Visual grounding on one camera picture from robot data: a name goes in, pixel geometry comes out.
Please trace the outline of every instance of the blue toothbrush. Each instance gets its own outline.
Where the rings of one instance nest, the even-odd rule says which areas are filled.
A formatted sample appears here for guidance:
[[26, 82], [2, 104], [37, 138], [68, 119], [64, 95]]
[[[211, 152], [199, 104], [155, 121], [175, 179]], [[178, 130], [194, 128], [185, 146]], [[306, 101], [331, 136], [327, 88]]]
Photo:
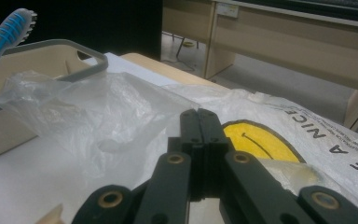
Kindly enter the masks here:
[[6, 49], [16, 47], [24, 41], [34, 28], [37, 14], [19, 8], [12, 12], [0, 25], [0, 58]]

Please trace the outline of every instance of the toothbrush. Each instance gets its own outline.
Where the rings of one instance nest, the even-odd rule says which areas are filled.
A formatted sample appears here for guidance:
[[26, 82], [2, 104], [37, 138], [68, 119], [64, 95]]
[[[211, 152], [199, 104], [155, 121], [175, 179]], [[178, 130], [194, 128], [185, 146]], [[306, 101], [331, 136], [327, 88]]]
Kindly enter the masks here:
[[0, 25], [0, 57], [6, 49], [14, 48], [24, 41], [34, 28], [37, 14], [19, 8], [13, 11]]

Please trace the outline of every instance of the floor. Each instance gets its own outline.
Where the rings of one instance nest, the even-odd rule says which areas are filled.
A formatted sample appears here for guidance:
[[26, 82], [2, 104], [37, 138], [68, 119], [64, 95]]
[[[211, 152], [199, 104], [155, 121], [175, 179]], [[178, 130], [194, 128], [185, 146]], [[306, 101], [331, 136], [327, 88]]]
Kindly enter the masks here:
[[[189, 46], [179, 51], [181, 41], [181, 36], [163, 33], [161, 61], [200, 77], [205, 45], [186, 38]], [[260, 91], [286, 98], [339, 124], [343, 124], [347, 102], [353, 92], [353, 89], [242, 55], [237, 55], [234, 64], [211, 81], [230, 89]]]

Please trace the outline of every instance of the yellow smiley face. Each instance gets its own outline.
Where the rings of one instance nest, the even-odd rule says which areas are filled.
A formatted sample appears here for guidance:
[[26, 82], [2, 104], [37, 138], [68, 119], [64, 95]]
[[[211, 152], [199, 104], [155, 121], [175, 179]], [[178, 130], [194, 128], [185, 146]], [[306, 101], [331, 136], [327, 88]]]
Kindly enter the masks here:
[[305, 162], [290, 143], [263, 124], [242, 119], [226, 123], [223, 128], [236, 150], [262, 159]]

